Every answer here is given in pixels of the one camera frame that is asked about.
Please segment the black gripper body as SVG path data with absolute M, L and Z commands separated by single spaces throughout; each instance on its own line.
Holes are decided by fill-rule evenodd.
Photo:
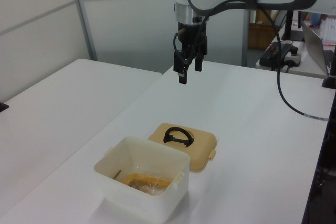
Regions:
M 178 35 L 178 40 L 182 43 L 182 50 L 191 48 L 199 29 L 201 29 L 201 33 L 196 42 L 196 49 L 200 48 L 202 51 L 207 50 L 206 23 L 203 25 L 186 25 L 178 22 L 178 30 L 183 28 L 185 28 L 185 32 Z

